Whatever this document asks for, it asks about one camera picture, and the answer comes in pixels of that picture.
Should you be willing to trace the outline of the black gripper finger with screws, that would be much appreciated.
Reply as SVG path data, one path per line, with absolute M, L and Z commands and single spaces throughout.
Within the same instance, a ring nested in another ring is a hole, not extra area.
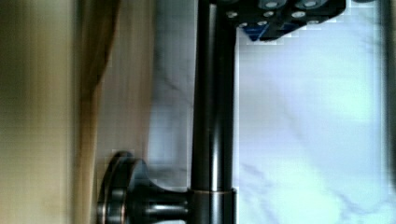
M 251 41 L 273 41 L 339 16 L 346 0 L 214 0 L 225 20 Z

